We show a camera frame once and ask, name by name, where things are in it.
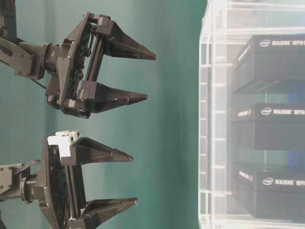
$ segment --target cable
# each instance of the cable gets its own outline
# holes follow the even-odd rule
[[[40,82],[36,81],[36,80],[33,80],[31,79],[34,83],[38,84],[40,87],[44,88],[44,89],[47,89],[45,86],[43,86]]]
[[[41,161],[40,160],[34,160],[34,161],[30,161],[29,163],[26,163],[24,166],[18,168],[13,175],[17,175],[18,173],[21,173],[22,171],[26,170],[27,168],[35,165],[35,164],[39,164]]]

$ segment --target black box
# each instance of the black box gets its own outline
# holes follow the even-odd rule
[[[234,164],[233,195],[258,219],[305,221],[305,171]]]
[[[257,150],[305,149],[305,104],[255,103],[233,109],[234,145]]]
[[[234,93],[287,93],[305,89],[305,34],[256,35],[238,54]]]

